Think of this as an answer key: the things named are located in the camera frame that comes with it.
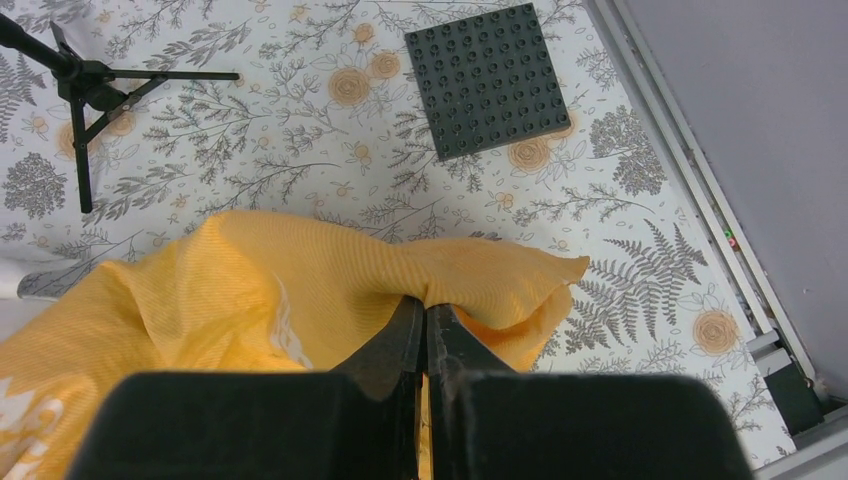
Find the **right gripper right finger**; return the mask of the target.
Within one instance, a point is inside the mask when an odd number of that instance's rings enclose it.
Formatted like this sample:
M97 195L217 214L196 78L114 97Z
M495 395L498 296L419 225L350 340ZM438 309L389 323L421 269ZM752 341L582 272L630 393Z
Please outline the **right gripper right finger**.
M475 381L514 370L460 321L458 310L426 311L426 375L430 414L430 465L434 479L470 479L479 408Z

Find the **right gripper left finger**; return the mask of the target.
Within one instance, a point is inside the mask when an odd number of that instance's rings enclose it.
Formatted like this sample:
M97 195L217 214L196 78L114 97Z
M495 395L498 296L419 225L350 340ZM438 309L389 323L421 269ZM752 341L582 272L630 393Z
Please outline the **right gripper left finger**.
M342 472L418 477L423 334L423 304L406 296L380 331L332 369L347 381L336 441Z

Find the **orange pillowcase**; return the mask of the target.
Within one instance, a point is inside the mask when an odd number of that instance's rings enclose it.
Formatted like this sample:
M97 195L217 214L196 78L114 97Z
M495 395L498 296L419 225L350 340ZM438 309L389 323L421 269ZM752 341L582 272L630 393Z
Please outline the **orange pillowcase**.
M332 368L401 298L451 304L526 370L572 309L588 257L482 238L389 244L232 211L135 263L107 261L1 345L1 475L62 477L105 396L148 370Z

